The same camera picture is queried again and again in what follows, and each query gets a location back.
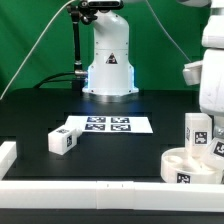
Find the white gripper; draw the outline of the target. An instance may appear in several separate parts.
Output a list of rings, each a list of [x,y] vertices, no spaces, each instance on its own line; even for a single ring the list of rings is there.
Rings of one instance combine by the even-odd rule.
[[[224,138],[224,50],[208,49],[204,54],[199,104],[203,113],[215,116],[214,136]]]

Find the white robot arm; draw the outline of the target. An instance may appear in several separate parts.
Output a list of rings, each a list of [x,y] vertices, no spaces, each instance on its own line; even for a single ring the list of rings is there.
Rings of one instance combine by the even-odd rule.
[[[88,68],[84,92],[102,99],[136,93],[132,66],[128,59],[129,26],[115,12],[128,0],[85,0],[85,18],[94,22],[94,60]],[[206,48],[200,61],[187,63],[183,76],[188,85],[200,86],[202,112],[214,117],[214,136],[224,138],[224,0],[177,0],[191,7],[211,9],[203,31]]]

